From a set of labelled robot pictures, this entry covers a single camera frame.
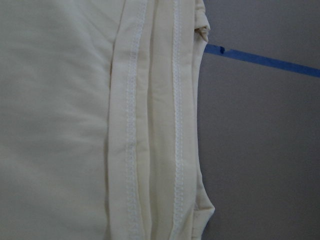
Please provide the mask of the cream long-sleeve printed shirt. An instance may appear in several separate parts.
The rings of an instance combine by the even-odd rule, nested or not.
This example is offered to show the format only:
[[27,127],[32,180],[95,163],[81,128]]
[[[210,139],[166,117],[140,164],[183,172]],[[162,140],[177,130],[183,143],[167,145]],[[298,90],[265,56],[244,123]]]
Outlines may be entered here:
[[200,240],[201,0],[0,3],[0,237]]

